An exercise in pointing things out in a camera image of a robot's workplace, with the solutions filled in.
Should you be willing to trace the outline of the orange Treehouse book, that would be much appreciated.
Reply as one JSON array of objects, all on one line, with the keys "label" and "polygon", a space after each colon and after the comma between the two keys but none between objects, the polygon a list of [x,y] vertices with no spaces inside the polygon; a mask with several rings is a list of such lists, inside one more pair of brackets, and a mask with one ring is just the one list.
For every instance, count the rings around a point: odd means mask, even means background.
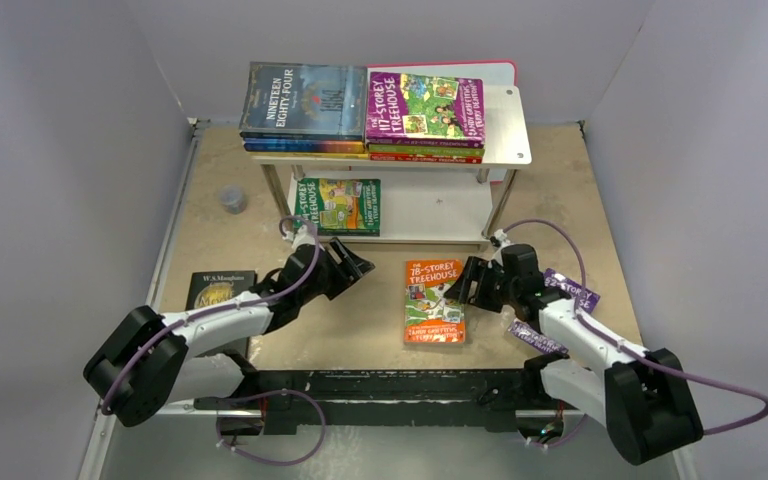
[{"label": "orange Treehouse book", "polygon": [[463,263],[458,259],[409,260],[405,263],[405,343],[465,342],[464,306],[444,296],[462,271]]}]

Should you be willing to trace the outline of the dark green Treehouse book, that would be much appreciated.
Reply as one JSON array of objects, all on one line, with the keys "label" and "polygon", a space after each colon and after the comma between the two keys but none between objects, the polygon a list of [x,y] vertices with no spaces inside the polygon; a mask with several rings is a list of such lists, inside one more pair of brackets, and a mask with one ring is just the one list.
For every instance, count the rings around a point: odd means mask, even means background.
[{"label": "dark green Treehouse book", "polygon": [[378,237],[381,181],[304,178],[296,183],[294,214],[313,223],[321,235]]}]

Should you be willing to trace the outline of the black Moon Sixpence book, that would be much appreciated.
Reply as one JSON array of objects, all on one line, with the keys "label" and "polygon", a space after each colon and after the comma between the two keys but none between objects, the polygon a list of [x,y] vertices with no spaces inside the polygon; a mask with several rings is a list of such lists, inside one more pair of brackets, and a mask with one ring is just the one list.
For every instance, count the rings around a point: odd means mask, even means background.
[{"label": "black Moon Sixpence book", "polygon": [[227,301],[257,282],[255,270],[206,271],[191,275],[185,309],[192,310]]}]

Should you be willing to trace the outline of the yellow book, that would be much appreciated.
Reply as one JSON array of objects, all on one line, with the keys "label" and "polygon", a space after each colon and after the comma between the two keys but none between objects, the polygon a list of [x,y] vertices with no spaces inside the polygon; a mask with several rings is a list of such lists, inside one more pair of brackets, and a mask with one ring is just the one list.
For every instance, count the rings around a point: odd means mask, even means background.
[{"label": "yellow book", "polygon": [[369,160],[368,153],[320,153],[320,152],[248,152],[253,157],[329,158],[339,160]]}]

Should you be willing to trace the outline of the Nineteen Eighty-Four blue book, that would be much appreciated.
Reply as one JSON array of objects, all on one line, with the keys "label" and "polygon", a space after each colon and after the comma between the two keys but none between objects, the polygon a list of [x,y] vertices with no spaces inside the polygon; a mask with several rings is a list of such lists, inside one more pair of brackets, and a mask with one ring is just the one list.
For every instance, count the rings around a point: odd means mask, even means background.
[{"label": "Nineteen Eighty-Four blue book", "polygon": [[362,141],[368,78],[360,65],[252,62],[240,136]]}]

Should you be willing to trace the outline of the purple Treehouse book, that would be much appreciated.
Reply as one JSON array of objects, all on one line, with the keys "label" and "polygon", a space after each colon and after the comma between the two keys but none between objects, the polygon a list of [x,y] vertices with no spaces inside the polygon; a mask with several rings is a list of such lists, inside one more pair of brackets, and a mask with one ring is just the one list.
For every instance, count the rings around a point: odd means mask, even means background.
[{"label": "purple Treehouse book", "polygon": [[[543,273],[543,277],[547,287],[558,287],[568,293],[573,300],[579,300],[580,308],[586,313],[592,314],[601,299],[601,296],[598,293],[583,287],[575,280],[552,268],[547,268]],[[517,340],[536,349],[541,354],[566,354],[568,352],[561,343],[538,333],[535,329],[521,320],[513,320],[509,324],[507,332]]]}]

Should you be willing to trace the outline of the Jane Eyre book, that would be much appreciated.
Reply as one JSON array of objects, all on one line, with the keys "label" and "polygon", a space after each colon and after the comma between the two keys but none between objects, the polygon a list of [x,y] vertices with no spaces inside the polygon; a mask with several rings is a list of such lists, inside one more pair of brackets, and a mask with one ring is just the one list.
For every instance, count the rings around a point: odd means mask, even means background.
[{"label": "Jane Eyre book", "polygon": [[304,154],[365,154],[362,141],[305,140],[289,138],[243,138],[248,152]]}]

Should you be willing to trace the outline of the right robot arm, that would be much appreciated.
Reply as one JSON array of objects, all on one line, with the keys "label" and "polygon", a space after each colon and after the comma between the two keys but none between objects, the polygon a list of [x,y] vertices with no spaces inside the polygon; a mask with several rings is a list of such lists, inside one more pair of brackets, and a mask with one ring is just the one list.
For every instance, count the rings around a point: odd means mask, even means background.
[{"label": "right robot arm", "polygon": [[581,310],[571,293],[545,282],[535,249],[500,247],[470,257],[444,296],[517,319],[562,351],[525,362],[521,392],[536,407],[560,400],[605,427],[620,456],[641,465],[702,439],[704,429],[682,365],[662,348],[625,339]]}]

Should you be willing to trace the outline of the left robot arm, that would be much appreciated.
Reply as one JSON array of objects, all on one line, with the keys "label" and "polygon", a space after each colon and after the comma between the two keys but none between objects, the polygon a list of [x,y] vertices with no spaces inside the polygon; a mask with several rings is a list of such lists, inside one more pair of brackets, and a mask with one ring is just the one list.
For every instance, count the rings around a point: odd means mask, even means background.
[{"label": "left robot arm", "polygon": [[186,363],[285,327],[313,299],[335,299],[374,268],[337,238],[303,243],[282,267],[224,302],[172,313],[132,309],[91,356],[83,378],[100,397],[102,414],[139,425],[171,402]]}]

